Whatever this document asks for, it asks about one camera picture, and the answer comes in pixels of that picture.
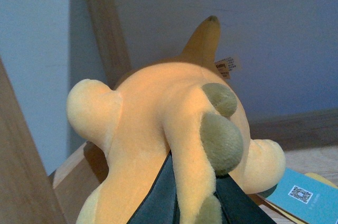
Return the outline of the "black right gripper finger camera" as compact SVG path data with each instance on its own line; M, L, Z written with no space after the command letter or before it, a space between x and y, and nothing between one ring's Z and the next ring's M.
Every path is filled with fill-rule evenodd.
M214 195L221 205L222 223L275 223L268 214L243 192L228 174L217 177Z

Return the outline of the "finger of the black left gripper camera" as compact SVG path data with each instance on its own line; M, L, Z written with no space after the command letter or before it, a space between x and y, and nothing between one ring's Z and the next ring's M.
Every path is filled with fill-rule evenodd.
M179 223L172 154L168 153L150 191L128 223Z

